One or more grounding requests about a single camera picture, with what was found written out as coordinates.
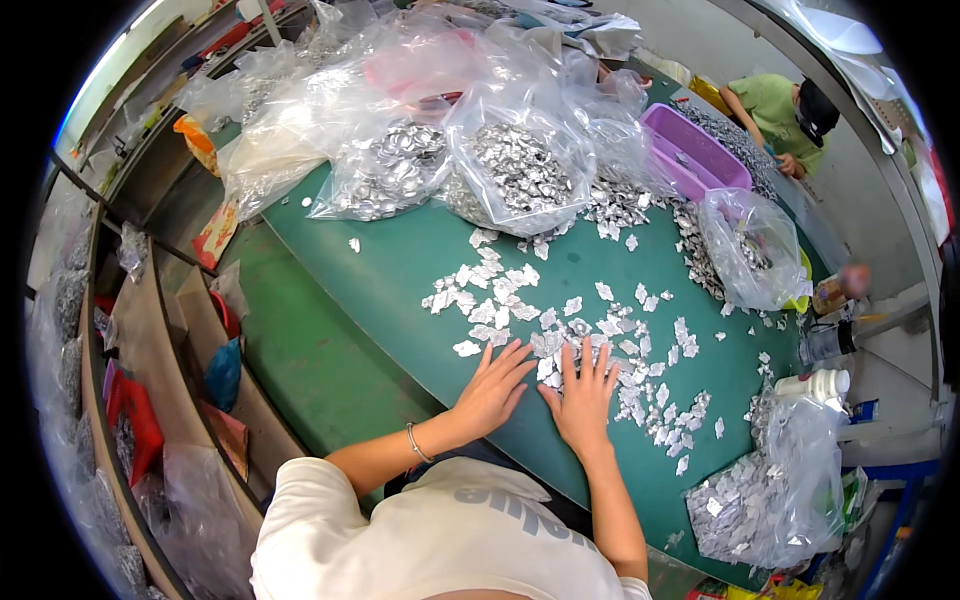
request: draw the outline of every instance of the yellow container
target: yellow container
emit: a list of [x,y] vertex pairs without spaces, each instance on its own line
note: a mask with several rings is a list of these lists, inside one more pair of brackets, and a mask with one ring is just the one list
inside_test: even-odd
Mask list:
[[[810,266],[810,259],[806,256],[803,248],[800,248],[800,262],[803,263],[804,268],[806,269],[806,280],[813,281],[813,267]],[[805,313],[806,309],[810,307],[810,296],[800,296],[799,300],[791,298],[783,305],[783,310],[796,310],[799,313]]]

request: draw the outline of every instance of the silver bracelet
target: silver bracelet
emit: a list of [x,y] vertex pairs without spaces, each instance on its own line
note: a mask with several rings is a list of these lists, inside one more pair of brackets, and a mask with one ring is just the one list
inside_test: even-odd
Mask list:
[[434,457],[427,458],[427,455],[423,454],[423,450],[421,450],[420,447],[417,446],[417,443],[414,442],[414,425],[415,423],[407,423],[407,442],[410,443],[410,447],[413,449],[414,452],[417,452],[420,455],[420,458],[425,463],[432,463],[434,459],[437,457],[434,456]]

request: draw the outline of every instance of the purple plastic basket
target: purple plastic basket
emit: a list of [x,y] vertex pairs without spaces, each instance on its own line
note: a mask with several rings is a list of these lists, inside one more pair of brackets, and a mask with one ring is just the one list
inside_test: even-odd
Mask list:
[[[640,117],[654,134],[653,153],[677,182],[677,191],[699,202],[709,189],[753,189],[753,178],[743,163],[720,142],[671,107],[654,104]],[[686,155],[686,165],[677,156]]]

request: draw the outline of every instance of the green t-shirt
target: green t-shirt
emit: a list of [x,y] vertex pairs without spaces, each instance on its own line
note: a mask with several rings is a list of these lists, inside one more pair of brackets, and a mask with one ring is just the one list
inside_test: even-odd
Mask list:
[[816,172],[829,136],[824,135],[824,147],[817,148],[800,129],[793,105],[793,82],[782,75],[756,75],[730,82],[727,87],[740,98],[774,152],[793,155],[808,175]]

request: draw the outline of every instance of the white bottle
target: white bottle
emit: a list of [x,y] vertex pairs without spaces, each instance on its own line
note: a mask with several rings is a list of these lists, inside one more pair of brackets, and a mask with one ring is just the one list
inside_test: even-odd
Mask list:
[[821,402],[845,394],[850,389],[850,373],[821,369],[803,375],[785,377],[774,385],[777,396],[813,396]]

